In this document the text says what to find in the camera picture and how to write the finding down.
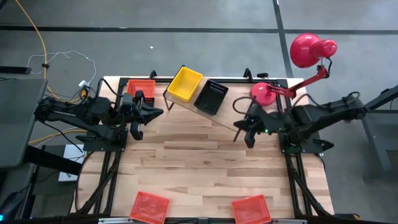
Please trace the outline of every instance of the cable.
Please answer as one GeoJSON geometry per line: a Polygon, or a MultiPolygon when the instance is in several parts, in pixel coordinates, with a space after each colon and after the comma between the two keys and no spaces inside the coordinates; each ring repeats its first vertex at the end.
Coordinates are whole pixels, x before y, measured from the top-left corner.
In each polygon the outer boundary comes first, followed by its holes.
{"type": "MultiPolygon", "coordinates": [[[[85,155],[82,155],[82,156],[79,156],[79,157],[67,158],[67,159],[74,159],[74,158],[77,158],[77,159],[75,159],[75,162],[76,162],[77,160],[79,160],[79,159],[82,158],[83,156],[85,156],[85,155]]],[[[47,176],[44,177],[42,180],[35,182],[34,184],[28,184],[26,187],[24,187],[23,189],[20,189],[18,192],[21,193],[22,191],[24,191],[26,188],[28,188],[28,187],[30,187],[30,186],[35,186],[36,184],[39,184],[39,183],[41,183],[41,182],[46,181],[49,177],[51,177],[52,175],[56,174],[57,172],[59,172],[59,171],[56,170],[56,171],[52,172],[51,174],[47,175],[47,176]]]]}
{"type": "Polygon", "coordinates": [[[61,135],[62,135],[68,142],[72,143],[74,146],[76,146],[76,148],[79,149],[79,151],[80,151],[81,153],[83,153],[83,150],[81,150],[79,146],[77,146],[77,145],[76,145],[75,143],[73,143],[70,139],[68,139],[68,137],[67,137],[66,135],[64,135],[64,134],[62,133],[62,131],[60,131],[58,128],[56,128],[56,127],[54,127],[54,126],[51,126],[51,125],[49,125],[49,124],[46,124],[45,122],[43,122],[43,124],[46,125],[46,126],[48,126],[48,127],[50,127],[50,128],[53,128],[53,129],[57,130],[59,133],[61,133],[61,135]]]}
{"type": "Polygon", "coordinates": [[[242,96],[242,97],[239,97],[239,98],[237,98],[237,99],[234,100],[234,102],[232,103],[232,109],[234,109],[235,112],[237,112],[237,113],[239,113],[239,114],[248,115],[246,112],[238,111],[238,110],[235,108],[235,103],[238,102],[239,100],[243,100],[243,99],[250,99],[250,100],[253,100],[254,102],[256,102],[254,99],[252,99],[252,98],[250,98],[250,97],[248,97],[248,96],[242,96]]]}
{"type": "Polygon", "coordinates": [[[75,94],[73,94],[73,96],[70,98],[70,100],[68,101],[68,103],[72,102],[72,99],[74,99],[74,97],[80,92],[80,90],[78,90],[75,94]]]}
{"type": "MultiPolygon", "coordinates": [[[[76,128],[77,128],[77,127],[68,128],[68,129],[65,129],[65,130],[63,130],[62,132],[63,132],[63,133],[65,133],[65,131],[73,130],[73,129],[76,129],[76,128]]],[[[49,140],[53,139],[54,137],[56,137],[56,136],[52,136],[52,137],[50,137],[49,139],[47,139],[47,140],[45,140],[44,142],[42,142],[42,143],[40,143],[40,144],[36,145],[35,147],[39,147],[39,146],[43,145],[44,143],[46,143],[47,141],[49,141],[49,140]]]]}
{"type": "Polygon", "coordinates": [[[321,155],[319,155],[319,153],[315,153],[315,155],[317,155],[317,156],[319,157],[319,159],[321,159],[321,161],[322,161],[322,164],[323,164],[323,170],[325,170],[325,171],[326,171],[326,165],[325,165],[325,161],[323,160],[322,156],[321,156],[321,155]]]}
{"type": "MultiPolygon", "coordinates": [[[[72,130],[72,131],[63,131],[62,133],[63,134],[68,134],[68,133],[86,133],[86,132],[87,131],[85,131],[85,130],[72,130]]],[[[47,138],[55,137],[55,136],[59,136],[59,135],[61,135],[61,133],[49,134],[48,136],[42,137],[40,139],[30,141],[29,144],[33,144],[35,142],[43,141],[43,140],[45,140],[47,138]]]]}
{"type": "Polygon", "coordinates": [[[7,81],[7,80],[17,80],[16,78],[3,78],[3,77],[0,77],[0,81],[7,81]]]}
{"type": "MultiPolygon", "coordinates": [[[[43,51],[44,51],[44,54],[43,54],[44,63],[42,64],[42,66],[43,66],[42,72],[44,72],[44,79],[47,79],[47,67],[48,67],[48,62],[49,62],[49,61],[47,61],[47,50],[46,50],[46,48],[45,48],[45,44],[44,44],[44,40],[43,40],[43,38],[42,38],[42,35],[40,34],[40,32],[39,32],[39,30],[37,29],[37,27],[36,27],[35,23],[33,22],[33,20],[30,18],[30,16],[28,15],[28,13],[25,11],[24,7],[19,3],[18,0],[15,0],[15,2],[18,4],[18,6],[19,6],[20,9],[22,10],[22,12],[25,14],[26,18],[29,20],[29,22],[32,24],[33,28],[36,30],[36,33],[37,33],[37,35],[39,36],[39,39],[40,39],[40,41],[41,41],[41,43],[42,43],[42,47],[43,47],[43,51]]],[[[80,55],[86,57],[87,60],[90,60],[87,56],[85,56],[85,55],[83,55],[83,54],[81,54],[81,53],[79,53],[79,52],[77,52],[77,51],[75,51],[75,50],[71,50],[70,52],[75,52],[75,53],[77,53],[77,54],[80,54],[80,55]]],[[[68,52],[59,52],[59,54],[64,54],[64,55],[68,58],[68,56],[66,55],[67,53],[68,53],[68,52]]],[[[89,83],[91,83],[91,81],[93,81],[95,75],[96,75],[96,68],[95,68],[95,73],[94,73],[93,77],[91,78],[91,80],[89,81],[89,83]]],[[[63,100],[62,100],[61,98],[59,98],[56,94],[53,93],[53,91],[51,90],[51,88],[50,88],[49,85],[47,85],[46,88],[49,90],[49,92],[51,93],[51,95],[53,95],[56,99],[63,101],[63,100]]],[[[78,100],[79,100],[79,99],[75,99],[75,100],[71,100],[70,102],[71,102],[71,103],[74,103],[74,102],[76,102],[76,101],[78,101],[78,100]]]]}
{"type": "Polygon", "coordinates": [[[329,58],[329,57],[327,57],[326,59],[328,59],[329,60],[329,67],[328,67],[328,73],[329,73],[329,75],[330,75],[330,67],[331,67],[331,65],[332,65],[332,62],[331,62],[331,59],[329,58]]]}
{"type": "Polygon", "coordinates": [[[63,97],[67,97],[67,98],[74,98],[74,96],[67,96],[67,95],[63,95],[63,94],[56,93],[56,92],[53,92],[53,93],[56,94],[56,95],[58,95],[58,96],[63,96],[63,97]]]}
{"type": "Polygon", "coordinates": [[[92,155],[92,153],[93,153],[93,152],[89,152],[89,153],[87,154],[87,156],[85,157],[85,160],[81,163],[81,167],[80,167],[80,170],[79,170],[79,175],[77,175],[76,190],[75,190],[75,210],[76,210],[76,212],[78,211],[78,209],[77,209],[77,204],[78,204],[78,194],[77,194],[77,192],[78,192],[78,190],[79,190],[80,174],[81,174],[81,172],[82,172],[82,170],[83,170],[83,166],[85,165],[85,162],[86,162],[86,161],[88,160],[88,158],[92,155]]]}
{"type": "Polygon", "coordinates": [[[98,80],[97,91],[96,91],[96,93],[95,93],[94,100],[96,100],[96,99],[98,98],[98,96],[100,95],[101,82],[105,82],[105,84],[108,86],[108,88],[112,91],[113,94],[115,94],[116,96],[123,97],[122,95],[117,94],[117,93],[112,89],[112,87],[109,85],[109,83],[108,83],[104,78],[100,78],[100,79],[98,80]]]}
{"type": "Polygon", "coordinates": [[[317,106],[319,106],[319,107],[321,107],[321,108],[324,108],[324,109],[329,109],[329,107],[327,107],[327,106],[322,106],[322,105],[320,105],[319,103],[317,103],[317,102],[312,98],[312,96],[309,95],[308,93],[304,93],[303,95],[301,95],[301,96],[296,100],[296,102],[294,102],[294,104],[292,105],[291,108],[295,107],[295,106],[297,105],[297,103],[298,103],[302,98],[304,98],[304,96],[307,96],[307,97],[312,101],[312,103],[314,103],[315,105],[317,105],[317,106]]]}
{"type": "MultiPolygon", "coordinates": [[[[67,55],[67,54],[69,54],[69,53],[76,53],[76,54],[78,54],[78,55],[81,55],[82,57],[86,58],[86,59],[89,60],[91,63],[93,63],[94,75],[91,77],[91,79],[90,79],[89,82],[88,82],[88,84],[90,84],[90,83],[94,80],[95,76],[97,75],[97,68],[96,68],[96,65],[95,65],[95,61],[93,61],[92,59],[88,58],[86,55],[84,55],[84,54],[82,54],[82,53],[80,53],[80,52],[77,52],[76,50],[70,50],[70,51],[68,51],[68,52],[47,53],[47,55],[54,55],[52,58],[50,58],[50,60],[47,61],[47,63],[50,62],[51,60],[53,60],[56,56],[58,56],[58,55],[60,55],[60,54],[63,54],[67,59],[70,59],[70,57],[67,55]]],[[[28,61],[27,61],[26,67],[29,67],[30,60],[32,59],[32,57],[43,57],[43,56],[44,56],[44,55],[31,55],[31,56],[29,57],[28,61]]],[[[33,74],[35,74],[35,75],[38,75],[38,74],[42,73],[43,71],[44,71],[44,68],[43,68],[41,71],[39,71],[39,72],[31,72],[31,73],[33,73],[33,74]]]]}

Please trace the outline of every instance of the orange basket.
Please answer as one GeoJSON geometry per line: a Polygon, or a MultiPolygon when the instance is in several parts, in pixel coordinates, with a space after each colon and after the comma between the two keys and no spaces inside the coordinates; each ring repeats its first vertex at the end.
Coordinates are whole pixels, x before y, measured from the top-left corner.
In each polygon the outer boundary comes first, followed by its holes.
{"type": "Polygon", "coordinates": [[[129,80],[127,93],[135,96],[136,92],[142,90],[148,105],[153,106],[155,101],[155,80],[129,80]]]}
{"type": "Polygon", "coordinates": [[[150,224],[163,224],[169,203],[167,198],[138,191],[130,218],[150,224]]]}
{"type": "Polygon", "coordinates": [[[259,224],[271,222],[266,199],[263,195],[232,202],[236,224],[259,224]]]}

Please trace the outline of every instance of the wooden tabletop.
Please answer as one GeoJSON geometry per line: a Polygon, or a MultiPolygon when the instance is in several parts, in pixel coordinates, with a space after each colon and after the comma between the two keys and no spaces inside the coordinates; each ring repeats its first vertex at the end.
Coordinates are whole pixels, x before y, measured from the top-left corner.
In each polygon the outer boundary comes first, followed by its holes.
{"type": "MultiPolygon", "coordinates": [[[[119,78],[105,77],[115,91],[119,78]]],[[[288,84],[292,86],[301,80],[288,79],[288,84]]],[[[251,88],[250,84],[223,85],[246,95],[251,88]]],[[[141,190],[169,198],[168,217],[233,218],[233,200],[263,194],[272,218],[293,218],[286,162],[277,135],[257,135],[256,145],[248,149],[244,133],[233,142],[236,132],[210,119],[179,105],[167,111],[162,96],[166,87],[167,84],[159,83],[155,90],[155,107],[164,109],[164,114],[142,126],[142,141],[128,137],[119,166],[112,216],[129,216],[137,191],[141,190]]],[[[298,95],[303,93],[305,90],[300,90],[298,95]]],[[[115,99],[106,85],[102,86],[100,95],[115,99]]],[[[300,104],[305,103],[308,101],[304,98],[300,104]]],[[[79,207],[98,186],[103,156],[103,152],[93,153],[83,167],[79,207]]],[[[333,213],[321,160],[312,154],[302,157],[309,189],[333,213]]],[[[301,190],[298,199],[304,211],[301,190]]]]}

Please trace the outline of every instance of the black metal frame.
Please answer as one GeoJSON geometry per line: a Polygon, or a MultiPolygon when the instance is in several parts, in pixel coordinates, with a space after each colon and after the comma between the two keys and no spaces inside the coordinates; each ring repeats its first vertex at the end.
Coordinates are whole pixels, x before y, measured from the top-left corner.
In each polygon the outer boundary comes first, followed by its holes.
{"type": "MultiPolygon", "coordinates": [[[[156,72],[152,71],[151,75],[149,78],[156,79],[158,83],[170,83],[173,78],[154,78],[156,77],[156,72]]],[[[126,86],[128,80],[131,78],[120,78],[119,79],[119,85],[118,85],[118,94],[123,93],[123,88],[126,86]]],[[[287,85],[287,80],[286,79],[279,79],[279,80],[264,80],[261,78],[253,78],[251,75],[246,75],[245,78],[210,78],[210,80],[219,82],[219,83],[257,83],[257,82],[270,82],[274,83],[275,85],[287,85]]],[[[282,106],[282,96],[277,97],[277,109],[278,111],[283,110],[282,106]]],[[[121,102],[121,97],[116,98],[116,106],[119,106],[121,102]]],[[[291,107],[290,104],[290,99],[285,98],[285,103],[287,108],[291,107]]],[[[108,171],[108,166],[109,166],[109,158],[110,158],[111,152],[105,152],[105,157],[104,157],[104,162],[103,162],[103,167],[101,170],[101,175],[100,175],[100,184],[98,188],[94,191],[93,195],[90,197],[90,199],[85,203],[85,205],[77,212],[73,214],[69,214],[66,217],[51,217],[51,218],[43,218],[36,219],[36,220],[21,220],[19,222],[16,220],[14,223],[43,223],[48,221],[48,223],[74,223],[75,219],[84,219],[88,218],[89,220],[95,220],[98,218],[108,218],[110,217],[111,214],[111,209],[113,205],[113,197],[114,197],[114,191],[115,191],[115,186],[116,186],[116,180],[118,176],[118,169],[119,169],[119,162],[121,159],[121,152],[115,152],[115,159],[113,161],[113,164],[111,168],[108,171]],[[101,206],[101,197],[103,193],[103,189],[107,182],[111,181],[110,183],[110,188],[109,188],[109,194],[108,194],[108,199],[106,202],[106,208],[103,213],[99,213],[100,206],[101,206]],[[95,209],[94,209],[94,214],[93,215],[88,215],[87,212],[90,210],[92,205],[95,203],[95,209]]],[[[292,194],[292,203],[293,203],[293,208],[294,208],[294,215],[295,219],[298,220],[308,220],[308,223],[377,223],[377,222],[367,222],[367,221],[359,221],[359,220],[352,220],[352,219],[345,219],[345,218],[336,218],[331,216],[328,212],[324,211],[322,206],[317,202],[316,198],[312,195],[311,191],[308,189],[306,182],[305,182],[305,174],[304,174],[304,169],[303,169],[303,162],[301,158],[301,154],[297,153],[294,154],[296,157],[297,161],[297,167],[298,171],[295,170],[292,162],[292,155],[289,153],[285,153],[285,159],[286,159],[286,164],[287,164],[287,172],[288,172],[288,178],[289,178],[289,185],[290,185],[290,191],[292,194]],[[300,188],[303,191],[303,196],[305,199],[305,215],[301,212],[300,210],[300,205],[298,201],[298,196],[297,196],[297,189],[295,186],[295,183],[298,183],[300,188]],[[313,216],[312,215],[312,210],[311,210],[311,205],[314,207],[315,211],[319,214],[319,217],[313,216]]],[[[182,222],[182,221],[187,221],[189,220],[190,222],[197,221],[198,224],[209,224],[209,223],[235,223],[235,220],[233,218],[166,218],[166,223],[170,222],[182,222]]]]}
{"type": "MultiPolygon", "coordinates": [[[[156,74],[156,71],[153,70],[148,78],[156,80],[157,83],[171,83],[171,81],[174,79],[174,77],[158,77],[157,74],[156,74]]],[[[119,84],[118,84],[118,94],[121,95],[123,93],[123,88],[127,85],[128,81],[130,79],[146,80],[148,78],[127,78],[127,77],[126,78],[120,78],[119,79],[119,84]]],[[[248,68],[245,69],[243,78],[209,78],[209,79],[212,80],[212,81],[218,82],[218,83],[259,83],[259,82],[267,82],[267,83],[271,83],[273,85],[287,86],[287,80],[286,79],[269,80],[269,79],[263,79],[263,78],[253,78],[252,73],[250,72],[250,70],[248,68]]],[[[167,89],[163,92],[163,97],[164,97],[167,109],[171,110],[173,105],[174,105],[174,103],[172,103],[169,106],[169,104],[167,103],[167,99],[165,98],[166,92],[167,92],[167,89]]],[[[284,96],[278,95],[277,99],[276,99],[277,109],[280,112],[283,111],[282,97],[284,97],[284,96]]],[[[284,98],[285,98],[286,106],[290,107],[291,106],[290,99],[286,98],[286,97],[284,97],[284,98]]],[[[121,100],[120,97],[116,98],[116,106],[119,106],[120,100],[121,100]]],[[[236,133],[234,141],[238,137],[239,133],[240,133],[240,130],[236,133]]],[[[111,155],[111,152],[105,152],[104,162],[103,162],[101,175],[100,175],[100,181],[99,181],[100,183],[102,183],[104,181],[104,178],[106,177],[108,166],[109,166],[110,155],[111,155]]],[[[120,152],[116,152],[115,156],[120,157],[121,153],[120,152]]],[[[288,162],[289,162],[288,159],[290,159],[290,155],[286,154],[285,156],[286,156],[286,161],[287,161],[287,164],[288,164],[288,162]]],[[[297,160],[297,165],[298,165],[298,174],[299,174],[300,179],[302,180],[302,182],[306,185],[303,162],[302,162],[302,158],[301,158],[300,154],[298,154],[296,156],[296,160],[297,160]]],[[[289,167],[287,169],[287,172],[288,172],[288,175],[289,175],[289,184],[290,184],[290,189],[291,189],[291,193],[292,193],[292,203],[293,203],[293,207],[294,207],[295,217],[297,217],[298,215],[300,215],[302,213],[300,211],[299,201],[297,199],[298,197],[297,197],[297,191],[296,191],[296,188],[295,188],[293,172],[289,169],[289,167]]],[[[118,175],[118,173],[116,171],[116,173],[113,175],[113,178],[111,179],[111,183],[110,183],[108,200],[106,202],[106,208],[105,208],[105,211],[104,211],[104,213],[106,213],[108,215],[110,215],[111,209],[112,209],[113,195],[114,195],[114,191],[115,191],[117,175],[118,175]]],[[[307,198],[307,196],[304,193],[303,193],[303,196],[304,196],[304,199],[305,199],[305,213],[307,215],[311,215],[312,214],[312,210],[311,210],[308,198],[307,198]]],[[[95,208],[94,208],[94,212],[95,213],[98,213],[100,211],[101,198],[102,198],[102,192],[99,194],[99,197],[98,197],[98,199],[97,199],[97,201],[95,203],[95,208]]],[[[186,218],[177,218],[177,219],[173,218],[172,220],[181,221],[181,220],[186,220],[186,218]]],[[[220,219],[220,220],[222,220],[222,222],[234,223],[234,219],[233,218],[225,218],[225,219],[223,218],[223,219],[220,219]]]]}

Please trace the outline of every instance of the lamp arm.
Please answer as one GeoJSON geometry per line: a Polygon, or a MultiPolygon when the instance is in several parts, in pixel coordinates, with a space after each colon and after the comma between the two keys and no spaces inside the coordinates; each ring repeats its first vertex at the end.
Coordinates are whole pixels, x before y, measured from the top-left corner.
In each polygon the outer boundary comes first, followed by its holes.
{"type": "Polygon", "coordinates": [[[311,78],[308,78],[302,82],[300,82],[297,85],[294,85],[290,88],[281,88],[281,87],[277,87],[277,86],[273,86],[273,85],[269,85],[268,89],[271,92],[277,93],[279,95],[283,95],[289,98],[295,98],[296,97],[296,91],[300,88],[303,88],[309,84],[312,84],[318,80],[321,80],[323,78],[329,78],[330,74],[328,73],[328,70],[325,68],[325,66],[323,65],[318,65],[317,66],[317,74],[314,75],[311,78]]]}

